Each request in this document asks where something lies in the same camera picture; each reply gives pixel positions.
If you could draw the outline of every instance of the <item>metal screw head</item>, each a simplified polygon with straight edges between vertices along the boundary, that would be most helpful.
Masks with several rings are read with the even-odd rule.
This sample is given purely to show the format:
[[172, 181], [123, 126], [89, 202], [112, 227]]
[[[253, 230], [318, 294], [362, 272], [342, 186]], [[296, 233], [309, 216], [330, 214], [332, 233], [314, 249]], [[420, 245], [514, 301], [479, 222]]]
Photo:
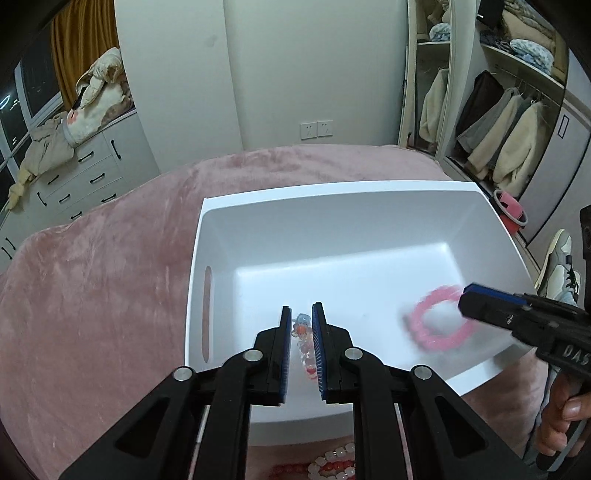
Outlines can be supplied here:
[[260, 350], [255, 350], [254, 348], [247, 350], [244, 352], [244, 360], [247, 362], [258, 362], [262, 358], [262, 352]]
[[188, 380], [192, 376], [193, 376], [193, 371], [187, 367], [179, 367], [173, 373], [174, 379], [179, 382], [184, 382], [185, 380]]
[[347, 348], [347, 350], [345, 350], [345, 357], [347, 357], [349, 360], [359, 360], [361, 357], [363, 357], [363, 352], [355, 347]]
[[429, 380], [431, 378], [431, 369], [429, 367], [420, 366], [414, 369], [414, 375], [421, 380]]

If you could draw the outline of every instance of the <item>wall socket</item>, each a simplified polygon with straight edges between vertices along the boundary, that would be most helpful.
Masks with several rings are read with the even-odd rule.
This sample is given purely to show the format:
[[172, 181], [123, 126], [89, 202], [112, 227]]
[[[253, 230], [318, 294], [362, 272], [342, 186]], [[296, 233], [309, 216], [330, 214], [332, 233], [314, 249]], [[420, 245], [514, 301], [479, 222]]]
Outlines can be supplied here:
[[302, 140], [316, 137], [318, 137], [318, 122], [300, 124], [300, 138]]
[[332, 135], [332, 120], [318, 120], [318, 136], [330, 137]]
[[332, 120], [322, 120], [300, 124], [300, 138], [307, 140], [316, 137], [330, 137], [333, 134]]

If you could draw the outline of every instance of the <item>beige pillow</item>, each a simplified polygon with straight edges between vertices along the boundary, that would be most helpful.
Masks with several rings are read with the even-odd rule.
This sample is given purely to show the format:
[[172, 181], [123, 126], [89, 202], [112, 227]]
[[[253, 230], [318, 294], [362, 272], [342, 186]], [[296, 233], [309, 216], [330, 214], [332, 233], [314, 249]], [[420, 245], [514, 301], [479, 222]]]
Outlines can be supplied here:
[[448, 8], [441, 18], [442, 22], [452, 24], [452, 9]]
[[512, 40], [517, 38], [531, 40], [542, 45], [551, 52], [554, 51], [554, 40], [546, 37], [546, 35], [539, 32], [534, 27], [524, 24], [519, 18], [507, 10], [503, 10], [503, 20], [505, 21], [509, 36]]

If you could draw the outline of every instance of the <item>blanket on dresser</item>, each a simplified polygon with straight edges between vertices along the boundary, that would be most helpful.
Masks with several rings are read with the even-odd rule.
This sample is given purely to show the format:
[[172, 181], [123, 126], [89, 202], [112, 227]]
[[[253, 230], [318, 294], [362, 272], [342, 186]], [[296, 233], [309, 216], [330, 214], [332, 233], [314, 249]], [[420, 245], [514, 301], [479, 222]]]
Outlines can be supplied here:
[[[397, 147], [306, 145], [203, 161], [77, 221], [36, 233], [0, 276], [0, 417], [41, 480], [60, 473], [183, 363], [193, 244], [204, 197], [352, 180], [449, 180]], [[522, 450], [544, 390], [531, 354], [467, 395]], [[329, 446], [256, 447], [248, 478]]]

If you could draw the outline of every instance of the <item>bracelet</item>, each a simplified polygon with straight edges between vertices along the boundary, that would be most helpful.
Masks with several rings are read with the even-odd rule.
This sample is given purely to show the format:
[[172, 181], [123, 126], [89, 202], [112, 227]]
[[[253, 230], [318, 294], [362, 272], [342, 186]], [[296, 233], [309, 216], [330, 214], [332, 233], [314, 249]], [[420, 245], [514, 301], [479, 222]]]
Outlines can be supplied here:
[[306, 375], [311, 380], [316, 380], [316, 356], [314, 354], [314, 336], [312, 335], [312, 322], [310, 315], [300, 313], [294, 320], [294, 328], [291, 335], [299, 338], [297, 346], [300, 350], [301, 361], [304, 364]]
[[276, 465], [269, 480], [279, 480], [283, 473], [307, 473], [310, 480], [356, 480], [355, 461], [345, 457], [355, 453], [355, 444], [348, 443], [332, 452], [326, 452], [306, 467], [305, 463], [295, 465]]
[[408, 324], [414, 340], [426, 350], [450, 350], [462, 345], [474, 333], [475, 323], [466, 319], [464, 324], [451, 335], [433, 335], [425, 326], [423, 316], [435, 305], [444, 301], [459, 301], [462, 290], [458, 286], [444, 286], [433, 290], [423, 298], [408, 316]]

